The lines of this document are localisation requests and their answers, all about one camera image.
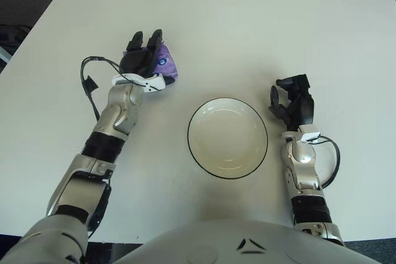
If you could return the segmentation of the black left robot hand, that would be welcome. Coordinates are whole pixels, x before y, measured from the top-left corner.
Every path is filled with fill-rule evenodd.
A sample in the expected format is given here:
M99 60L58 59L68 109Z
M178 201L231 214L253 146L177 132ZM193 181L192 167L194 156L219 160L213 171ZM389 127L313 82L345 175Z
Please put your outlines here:
M119 70L122 74L137 74L144 79L162 75L165 85L178 79L176 64L163 42L162 29L153 32L146 47L143 47L143 32L136 32L126 47Z

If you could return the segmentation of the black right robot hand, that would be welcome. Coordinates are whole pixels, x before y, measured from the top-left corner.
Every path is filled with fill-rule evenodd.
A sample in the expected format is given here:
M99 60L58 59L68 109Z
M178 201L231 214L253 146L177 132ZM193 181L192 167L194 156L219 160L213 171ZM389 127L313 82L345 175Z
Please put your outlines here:
M310 84L306 74L285 79L277 79L276 86L287 92L288 106L279 102L275 85L270 89L269 111L284 122L287 131L297 131L301 125L312 124L314 119L314 100L309 93Z

